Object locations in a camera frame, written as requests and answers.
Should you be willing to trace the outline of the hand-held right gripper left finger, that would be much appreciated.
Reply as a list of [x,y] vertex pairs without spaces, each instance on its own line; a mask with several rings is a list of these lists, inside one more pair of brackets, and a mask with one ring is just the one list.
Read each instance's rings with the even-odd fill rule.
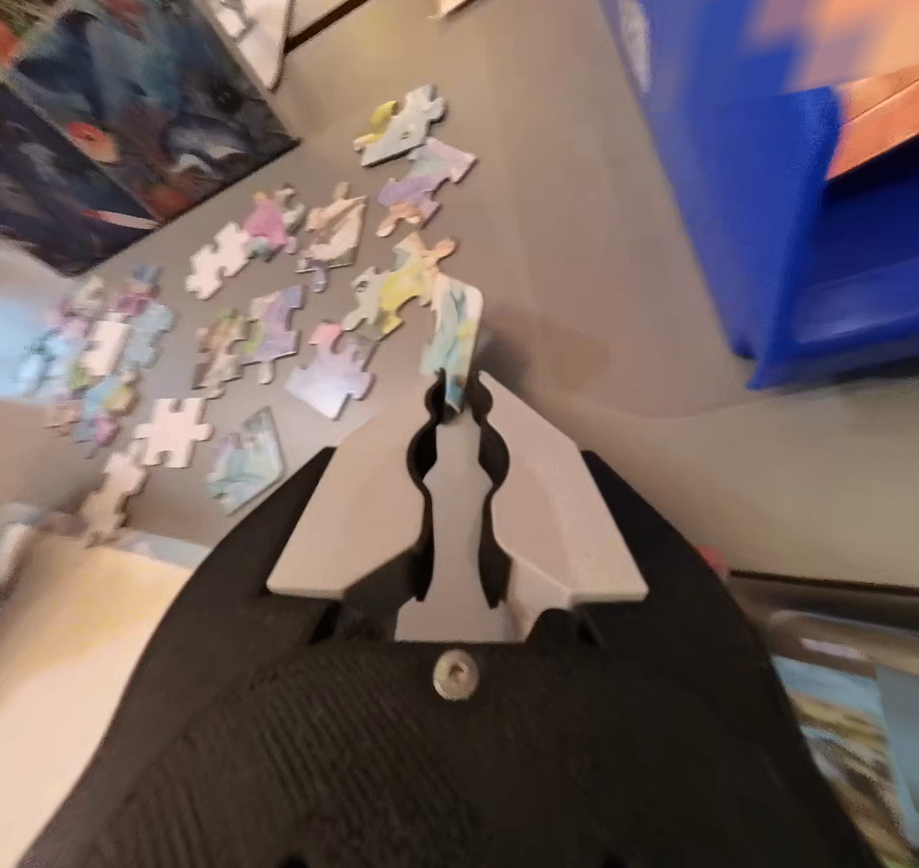
[[406,395],[335,448],[271,571],[277,595],[337,602],[423,601],[434,567],[432,498],[445,374]]

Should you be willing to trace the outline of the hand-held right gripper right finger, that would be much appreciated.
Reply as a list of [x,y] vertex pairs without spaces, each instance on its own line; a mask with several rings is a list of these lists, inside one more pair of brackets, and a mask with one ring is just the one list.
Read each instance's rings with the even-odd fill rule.
[[644,601],[649,593],[576,443],[488,372],[470,379],[478,462],[490,481],[479,572],[514,625],[548,610]]

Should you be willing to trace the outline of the pile of jigsaw pieces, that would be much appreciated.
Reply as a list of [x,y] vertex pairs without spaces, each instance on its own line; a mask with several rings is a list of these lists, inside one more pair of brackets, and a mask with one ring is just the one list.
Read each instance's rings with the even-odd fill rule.
[[320,165],[300,146],[109,262],[87,387],[2,402],[2,501],[215,544],[408,393],[458,242]]

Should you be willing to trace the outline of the pale blue yellow jigsaw piece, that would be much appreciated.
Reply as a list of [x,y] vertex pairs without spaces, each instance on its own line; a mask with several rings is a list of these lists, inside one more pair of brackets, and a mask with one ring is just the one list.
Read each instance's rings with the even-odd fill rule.
[[422,349],[420,373],[432,376],[443,372],[446,406],[459,415],[477,349],[484,298],[478,288],[441,273],[430,306],[434,330]]

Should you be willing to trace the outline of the puzzle tray with painted border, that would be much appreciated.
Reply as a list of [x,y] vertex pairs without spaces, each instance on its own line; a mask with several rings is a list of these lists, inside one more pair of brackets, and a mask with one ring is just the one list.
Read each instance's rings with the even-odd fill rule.
[[1,865],[16,866],[86,771],[145,646],[209,546],[129,531],[35,534],[2,602]]

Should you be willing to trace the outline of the blue plastic bin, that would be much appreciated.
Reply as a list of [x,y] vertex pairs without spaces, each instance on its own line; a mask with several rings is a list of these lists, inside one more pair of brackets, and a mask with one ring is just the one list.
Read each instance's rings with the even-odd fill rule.
[[917,0],[600,0],[750,387],[917,366],[917,137],[834,180],[834,89],[917,66]]

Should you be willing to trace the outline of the illustrated puzzle box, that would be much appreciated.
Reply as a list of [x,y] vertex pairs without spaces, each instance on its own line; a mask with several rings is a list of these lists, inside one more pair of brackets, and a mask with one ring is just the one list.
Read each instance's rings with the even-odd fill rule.
[[210,0],[1,0],[2,248],[75,277],[299,143]]

